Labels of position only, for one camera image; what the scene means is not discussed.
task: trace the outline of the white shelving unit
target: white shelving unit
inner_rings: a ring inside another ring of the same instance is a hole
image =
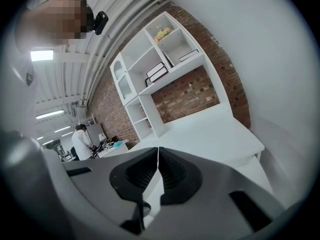
[[[155,43],[154,37],[165,28],[170,28],[171,32]],[[179,58],[194,50],[198,50],[198,53],[180,62]],[[165,65],[168,73],[147,86],[147,72],[160,62]],[[151,94],[201,65],[211,71],[208,75],[217,89],[220,103],[225,102],[230,106],[219,76],[202,48],[167,12],[147,24],[117,55],[110,66],[112,77],[141,141],[146,137],[159,138],[168,130]]]

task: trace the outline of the ceiling light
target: ceiling light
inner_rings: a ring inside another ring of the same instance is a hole
[[[55,130],[54,132],[55,133],[57,133],[57,132],[60,132],[60,131],[63,131],[63,130],[65,130],[65,129],[68,129],[68,128],[70,128],[71,126],[67,126],[67,127],[64,127],[64,128],[62,128],[62,129],[59,129],[59,130]]]
[[[31,54],[31,60],[33,62],[52,61],[54,59],[53,50],[35,50],[35,51],[31,51],[30,54]]]
[[[46,142],[46,143],[43,143],[42,146],[43,146],[43,145],[46,145],[46,144],[48,144],[48,143],[51,143],[51,142],[54,142],[54,140],[50,140],[50,141],[48,141],[48,142]]]
[[[61,114],[63,112],[64,112],[63,110],[58,110],[58,111],[47,113],[47,114],[37,115],[35,118],[36,119],[47,118],[47,117],[51,117],[51,116],[54,116],[54,115]]]
[[[71,131],[71,132],[69,132],[69,133],[66,133],[66,134],[62,135],[61,137],[66,136],[66,135],[68,135],[68,134],[72,134],[72,133],[73,133],[73,131]]]

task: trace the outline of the wall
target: wall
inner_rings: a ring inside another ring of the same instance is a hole
[[[318,166],[319,50],[289,0],[171,0],[219,40],[235,65],[261,164],[288,207],[302,198]]]
[[[72,134],[60,138],[61,145],[66,154],[67,154],[67,151],[70,151],[71,148],[74,146],[71,139],[72,139]]]
[[[128,147],[136,145],[139,138],[119,98],[110,64],[127,43],[152,19],[168,12],[176,18],[198,41],[207,53],[226,89],[232,112],[244,126],[250,128],[250,114],[245,91],[240,78],[224,49],[215,37],[191,14],[168,2],[157,9],[133,30],[110,58],[89,106],[88,115],[94,114],[107,136],[128,139]],[[203,67],[199,67],[166,85],[152,95],[162,120],[170,122],[212,107],[219,103],[215,89]]]

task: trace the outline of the ceiling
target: ceiling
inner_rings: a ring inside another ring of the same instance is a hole
[[[44,1],[46,0],[29,0],[27,6],[29,9],[32,9]],[[117,15],[117,11],[125,1],[127,0],[87,0],[87,3],[92,8],[94,15],[97,15],[100,11],[104,11],[109,17],[110,22],[112,21],[113,16]],[[94,79],[91,68],[94,66],[94,62],[100,52],[103,52],[101,50],[105,42],[110,39],[108,33],[122,20],[122,17],[125,16],[130,7],[134,6],[139,1],[141,0],[134,0],[134,2],[118,18],[116,18],[114,24],[110,27],[104,37],[102,37],[102,35],[97,36],[92,32],[88,33],[86,39],[75,40],[74,43],[70,45],[55,47],[53,49],[53,60],[33,62],[34,70],[39,82],[37,95],[35,97],[35,116],[57,110],[64,110],[63,114],[36,121],[35,127],[37,137],[44,137],[39,141],[40,143],[58,139],[61,135],[73,131],[73,129],[67,129],[55,133],[55,130],[63,127],[73,127],[77,125],[78,119],[86,117],[86,106],[81,107],[83,101],[83,99],[81,99],[81,93],[82,90],[84,90],[83,93],[86,94],[88,83],[90,83],[90,86],[93,85],[93,83],[89,81],[90,78]],[[100,45],[96,49],[93,63],[90,64],[87,78],[85,78],[85,72],[90,56],[98,41],[100,41]],[[106,56],[107,51],[108,49],[105,53],[100,55],[102,58],[99,60],[99,66],[105,62],[103,58]]]

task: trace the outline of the person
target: person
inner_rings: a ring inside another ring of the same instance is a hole
[[[86,134],[86,131],[87,127],[84,124],[80,124],[75,128],[71,138],[75,152],[81,161],[95,159],[91,149],[96,149],[96,146],[93,145],[91,139]]]
[[[0,39],[0,128],[4,132],[37,138],[38,80],[30,51],[71,44],[84,38],[93,25],[87,0],[47,0],[33,9],[19,10]]]

